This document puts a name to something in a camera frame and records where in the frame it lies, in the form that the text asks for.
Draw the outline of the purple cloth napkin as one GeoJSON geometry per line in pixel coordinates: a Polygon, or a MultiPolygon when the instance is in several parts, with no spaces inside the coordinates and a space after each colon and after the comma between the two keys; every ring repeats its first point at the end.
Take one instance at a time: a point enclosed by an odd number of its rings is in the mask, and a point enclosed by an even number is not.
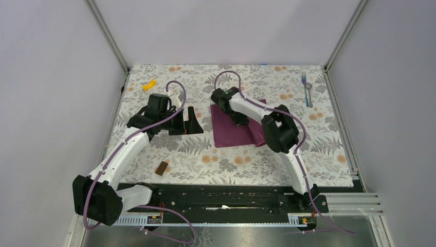
{"type": "Polygon", "coordinates": [[[236,126],[231,118],[224,114],[216,104],[210,105],[214,144],[217,148],[266,145],[262,125],[253,119],[249,124],[236,126]]]}

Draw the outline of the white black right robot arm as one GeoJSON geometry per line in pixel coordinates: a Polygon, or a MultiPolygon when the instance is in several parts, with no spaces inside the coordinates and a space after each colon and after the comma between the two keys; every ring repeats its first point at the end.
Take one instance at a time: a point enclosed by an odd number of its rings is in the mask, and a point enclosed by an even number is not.
{"type": "Polygon", "coordinates": [[[233,125],[246,126],[250,120],[261,125],[266,145],[279,154],[289,172],[292,188],[299,194],[295,197],[296,208],[302,212],[313,208],[315,198],[310,193],[312,185],[299,151],[299,130],[287,107],[280,105],[272,108],[259,101],[255,102],[243,97],[236,87],[227,91],[220,88],[214,90],[211,100],[231,119],[233,125]]]}

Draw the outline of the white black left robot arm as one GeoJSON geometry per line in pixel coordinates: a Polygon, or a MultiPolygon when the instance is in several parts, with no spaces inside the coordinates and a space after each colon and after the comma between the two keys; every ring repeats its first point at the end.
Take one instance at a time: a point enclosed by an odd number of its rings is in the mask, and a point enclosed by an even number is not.
{"type": "Polygon", "coordinates": [[[133,115],[107,157],[87,176],[78,175],[72,183],[74,210],[84,219],[113,225],[122,212],[142,206],[154,211],[159,206],[156,190],[145,183],[119,189],[121,177],[137,154],[161,130],[182,135],[188,132],[183,119],[187,94],[153,93],[146,106],[133,115]]]}

